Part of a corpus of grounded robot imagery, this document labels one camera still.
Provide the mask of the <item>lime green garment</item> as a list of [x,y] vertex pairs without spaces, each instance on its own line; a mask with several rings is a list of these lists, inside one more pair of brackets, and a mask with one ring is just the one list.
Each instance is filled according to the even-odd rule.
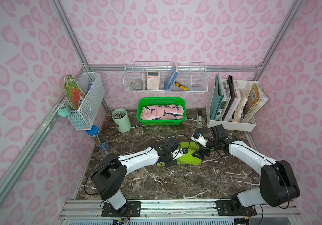
[[[192,156],[192,154],[198,150],[198,147],[194,143],[191,144],[191,143],[184,143],[183,142],[180,144],[181,144],[182,148],[184,148],[184,147],[188,148],[188,153],[185,156],[177,159],[177,164],[180,164],[180,165],[200,165],[202,160]],[[158,154],[158,146],[159,145],[156,145],[154,148],[156,150],[157,154]]]

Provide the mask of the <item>pink shark print shorts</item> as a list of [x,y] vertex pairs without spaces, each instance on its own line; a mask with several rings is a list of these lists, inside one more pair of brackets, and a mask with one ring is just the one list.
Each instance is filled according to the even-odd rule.
[[181,105],[147,106],[142,108],[140,118],[143,121],[181,120],[184,108]]

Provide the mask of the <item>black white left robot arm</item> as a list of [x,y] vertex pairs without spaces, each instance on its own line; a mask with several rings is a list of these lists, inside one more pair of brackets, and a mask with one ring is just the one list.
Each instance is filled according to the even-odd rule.
[[170,167],[177,164],[177,159],[187,155],[188,148],[182,148],[175,139],[153,144],[141,152],[118,156],[108,154],[90,176],[98,195],[111,204],[118,213],[127,209],[128,201],[120,190],[125,177],[146,166],[163,164]]

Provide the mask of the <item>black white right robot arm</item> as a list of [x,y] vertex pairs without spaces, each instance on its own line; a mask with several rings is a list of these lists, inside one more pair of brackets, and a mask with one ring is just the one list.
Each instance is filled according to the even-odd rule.
[[238,138],[230,136],[222,125],[211,128],[213,139],[195,132],[191,140],[198,146],[194,157],[204,160],[211,152],[223,151],[251,167],[259,176],[259,187],[236,193],[230,204],[234,212],[255,205],[278,207],[301,195],[292,166],[285,160],[277,161],[252,149]]

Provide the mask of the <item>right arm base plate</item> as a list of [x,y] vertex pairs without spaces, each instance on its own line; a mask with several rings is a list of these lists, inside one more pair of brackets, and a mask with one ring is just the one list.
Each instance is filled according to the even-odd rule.
[[215,201],[213,208],[217,210],[219,216],[247,216],[252,217],[257,215],[254,206],[243,207],[237,200],[219,200]]

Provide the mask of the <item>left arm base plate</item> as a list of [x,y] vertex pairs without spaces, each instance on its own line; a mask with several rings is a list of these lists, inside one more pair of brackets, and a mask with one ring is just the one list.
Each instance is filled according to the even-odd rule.
[[102,217],[140,217],[141,202],[140,201],[131,201],[126,202],[120,209],[116,210],[109,203],[105,202],[102,209]]

